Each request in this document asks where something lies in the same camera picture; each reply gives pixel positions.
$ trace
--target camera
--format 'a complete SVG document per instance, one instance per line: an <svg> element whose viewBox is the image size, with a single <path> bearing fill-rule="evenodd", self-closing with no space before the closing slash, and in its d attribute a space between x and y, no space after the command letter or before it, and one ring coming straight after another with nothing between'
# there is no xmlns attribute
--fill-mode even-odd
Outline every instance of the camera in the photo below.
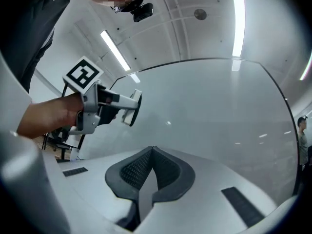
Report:
<svg viewBox="0 0 312 234"><path fill-rule="evenodd" d="M153 15L153 12L153 4L147 3L140 6L138 9L131 11L131 14L133 15L133 21L139 22Z"/></svg>

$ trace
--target ceiling light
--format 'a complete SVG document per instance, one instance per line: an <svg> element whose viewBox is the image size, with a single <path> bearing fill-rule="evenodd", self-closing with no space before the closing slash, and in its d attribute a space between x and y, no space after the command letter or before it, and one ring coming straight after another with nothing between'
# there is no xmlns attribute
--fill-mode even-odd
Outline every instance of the ceiling light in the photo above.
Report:
<svg viewBox="0 0 312 234"><path fill-rule="evenodd" d="M239 71L241 63L241 60L233 60L232 71Z"/></svg>
<svg viewBox="0 0 312 234"><path fill-rule="evenodd" d="M116 44L113 42L112 38L109 36L108 32L104 30L101 33L101 37L106 42L107 46L110 48L110 50L113 52L116 59L119 61L119 63L122 65L123 69L125 71L130 70L130 67L128 63L126 62L125 58L122 56L121 52L118 50Z"/></svg>
<svg viewBox="0 0 312 234"><path fill-rule="evenodd" d="M308 73L308 71L309 71L309 69L311 67L311 62L312 62L312 52L311 52L308 64L307 64L305 70L303 71L302 76L300 77L300 80L303 80L307 76L307 73Z"/></svg>
<svg viewBox="0 0 312 234"><path fill-rule="evenodd" d="M136 74L132 74L132 75L130 75L130 76L131 76L131 78L132 78L136 83L140 83L140 82L141 82L140 79L137 77Z"/></svg>
<svg viewBox="0 0 312 234"><path fill-rule="evenodd" d="M232 55L240 57L245 34L245 1L234 0L235 9L235 39Z"/></svg>

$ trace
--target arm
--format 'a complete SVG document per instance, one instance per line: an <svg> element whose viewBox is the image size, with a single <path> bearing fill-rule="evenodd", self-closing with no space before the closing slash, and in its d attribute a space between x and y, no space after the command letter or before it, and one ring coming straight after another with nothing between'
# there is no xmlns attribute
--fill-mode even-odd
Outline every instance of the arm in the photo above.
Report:
<svg viewBox="0 0 312 234"><path fill-rule="evenodd" d="M31 104L20 121L17 133L36 138L65 125L74 126L77 113L82 109L80 94Z"/></svg>

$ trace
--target white ceiling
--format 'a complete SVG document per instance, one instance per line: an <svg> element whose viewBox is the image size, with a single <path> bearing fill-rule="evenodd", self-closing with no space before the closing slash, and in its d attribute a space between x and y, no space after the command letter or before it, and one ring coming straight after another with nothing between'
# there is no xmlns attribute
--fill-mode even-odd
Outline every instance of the white ceiling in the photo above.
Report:
<svg viewBox="0 0 312 234"><path fill-rule="evenodd" d="M232 58L233 0L144 0L148 2L154 5L154 15L137 23L130 13L115 14L110 7L90 0L72 0L57 24L55 37L71 31L88 57L104 70L109 84L126 74L168 62ZM289 0L245 0L241 58L264 65L289 98L290 106L295 106L309 90L311 74L304 81L299 77L311 49L306 47L301 25L289 4ZM194 17L198 8L208 14L203 21ZM122 69L100 37L105 29L129 63L130 71ZM301 101L297 110L311 100Z"/></svg>

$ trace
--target standing person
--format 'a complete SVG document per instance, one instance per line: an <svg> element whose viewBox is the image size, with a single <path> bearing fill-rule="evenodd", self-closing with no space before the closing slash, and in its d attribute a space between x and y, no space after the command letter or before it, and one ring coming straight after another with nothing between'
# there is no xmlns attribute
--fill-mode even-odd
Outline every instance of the standing person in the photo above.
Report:
<svg viewBox="0 0 312 234"><path fill-rule="evenodd" d="M143 0L92 0L112 6L116 12ZM0 50L12 73L28 92L35 67L50 47L53 29L70 0L0 0ZM31 104L18 127L18 134L29 138L65 126L73 126L83 109L79 94Z"/></svg>
<svg viewBox="0 0 312 234"><path fill-rule="evenodd" d="M309 159L308 159L308 145L307 137L304 133L304 130L307 128L307 117L303 116L298 119L297 122L299 131L298 131L298 140L299 140L299 164L301 170L301 181L305 184L307 182L308 168L309 168Z"/></svg>

